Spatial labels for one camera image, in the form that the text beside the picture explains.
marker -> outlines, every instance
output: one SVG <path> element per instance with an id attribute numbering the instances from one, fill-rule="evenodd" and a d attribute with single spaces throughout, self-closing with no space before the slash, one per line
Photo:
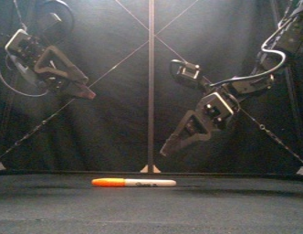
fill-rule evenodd
<path id="1" fill-rule="evenodd" d="M 122 178 L 100 178 L 92 180 L 93 186 L 174 186 L 176 181 L 162 179 L 122 179 Z"/>

cable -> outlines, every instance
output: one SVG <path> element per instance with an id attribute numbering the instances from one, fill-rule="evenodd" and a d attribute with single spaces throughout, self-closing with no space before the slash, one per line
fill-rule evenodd
<path id="1" fill-rule="evenodd" d="M 17 12 L 21 29 L 26 32 L 26 26 L 21 21 L 21 14 L 20 14 L 20 9 L 18 9 L 18 5 L 17 5 L 17 0 L 13 0 L 13 5 L 14 5 L 16 12 Z"/>
<path id="2" fill-rule="evenodd" d="M 45 1 L 41 4 L 37 5 L 37 7 L 40 7 L 40 9 L 36 10 L 36 20 L 37 20 L 37 16 L 41 15 L 41 12 L 38 12 L 38 10 L 42 11 L 42 7 L 45 5 L 50 5 L 50 4 L 56 4 L 56 5 L 61 6 L 65 9 L 66 13 L 69 14 L 69 18 L 70 18 L 68 31 L 65 32 L 64 36 L 52 43 L 52 44 L 58 44 L 60 42 L 64 41 L 64 39 L 69 36 L 70 32 L 73 31 L 73 28 L 74 28 L 74 25 L 76 25 L 76 20 L 74 20 L 74 15 L 73 15 L 73 12 L 72 12 L 69 6 L 66 5 L 65 2 L 62 2 L 60 0 L 48 0 L 48 1 Z"/>
<path id="3" fill-rule="evenodd" d="M 16 92 L 17 94 L 20 94 L 21 96 L 25 96 L 25 97 L 38 98 L 38 97 L 46 95 L 48 92 L 49 92 L 49 91 L 46 90 L 46 91 L 45 91 L 44 93 L 41 93 L 41 94 L 26 94 L 26 93 L 24 93 L 24 92 L 20 92 L 20 91 L 14 90 L 14 89 L 6 84 L 5 79 L 4 79 L 2 76 L 1 76 L 1 72 L 0 72 L 0 81 L 1 81 L 1 83 L 6 86 L 6 88 L 9 88 L 13 92 Z"/>
<path id="4" fill-rule="evenodd" d="M 286 57 L 285 57 L 285 54 L 278 51 L 278 50 L 273 50 L 273 49 L 266 49 L 266 43 L 267 41 L 281 32 L 281 30 L 289 25 L 289 23 L 291 22 L 291 18 L 289 18 L 286 20 L 286 22 L 282 24 L 282 26 L 277 29 L 277 31 L 273 33 L 273 35 L 266 39 L 266 41 L 263 42 L 262 46 L 261 46 L 261 50 L 265 52 L 265 53 L 271 53 L 271 54 L 277 54 L 281 56 L 281 62 L 279 64 L 271 68 L 270 70 L 259 73 L 259 74 L 255 74 L 255 75 L 251 75 L 251 76 L 246 76 L 246 77 L 235 77 L 235 78 L 231 78 L 229 80 L 222 80 L 219 82 L 215 82 L 213 84 L 209 84 L 210 87 L 215 87 L 215 86 L 219 86 L 225 83 L 231 83 L 231 82 L 235 82 L 235 81 L 242 81 L 242 80 L 253 80 L 254 78 L 259 78 L 259 77 L 263 77 L 266 75 L 269 75 L 273 71 L 275 71 L 283 64 L 285 60 L 286 60 Z"/>

black cable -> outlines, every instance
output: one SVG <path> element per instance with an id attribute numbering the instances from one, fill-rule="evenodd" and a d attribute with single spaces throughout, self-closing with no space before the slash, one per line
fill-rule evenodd
<path id="1" fill-rule="evenodd" d="M 13 88 L 6 84 L 5 79 L 4 79 L 4 77 L 1 76 L 1 72 L 0 72 L 0 81 L 1 81 L 1 83 L 6 86 L 6 88 L 9 88 L 13 92 L 16 92 L 17 94 L 20 94 L 21 96 L 30 97 L 30 98 L 38 98 L 38 97 L 42 97 L 44 95 L 48 94 L 48 91 L 45 91 L 44 93 L 40 93 L 40 94 L 28 94 L 28 93 L 24 93 L 24 92 L 17 91 L 16 89 L 13 89 Z"/>
<path id="2" fill-rule="evenodd" d="M 37 17 L 42 15 L 41 11 L 44 10 L 44 7 L 48 7 L 52 4 L 57 5 L 57 7 L 54 7 L 54 9 L 57 8 L 57 10 L 58 10 L 58 6 L 62 7 L 65 9 L 65 12 L 69 15 L 69 18 L 70 18 L 70 22 L 68 23 L 69 28 L 68 28 L 66 32 L 64 33 L 64 36 L 52 43 L 52 44 L 58 44 L 61 41 L 65 40 L 65 38 L 72 33 L 74 25 L 76 25 L 76 19 L 74 19 L 72 9 L 69 8 L 68 4 L 64 1 L 48 0 L 48 1 L 44 1 L 42 3 L 37 4 L 37 6 L 36 6 L 36 21 L 37 21 Z"/>

orange marker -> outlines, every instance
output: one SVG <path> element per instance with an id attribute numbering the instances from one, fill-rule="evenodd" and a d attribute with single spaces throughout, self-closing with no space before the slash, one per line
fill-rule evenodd
<path id="1" fill-rule="evenodd" d="M 176 181 L 162 179 L 100 178 L 92 180 L 93 186 L 174 186 Z"/>

table surface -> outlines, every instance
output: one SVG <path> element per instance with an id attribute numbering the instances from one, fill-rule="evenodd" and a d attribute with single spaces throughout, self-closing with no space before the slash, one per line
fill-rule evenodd
<path id="1" fill-rule="evenodd" d="M 0 233 L 303 233 L 303 179 L 158 175 L 177 185 L 92 187 L 108 176 L 0 175 Z"/>

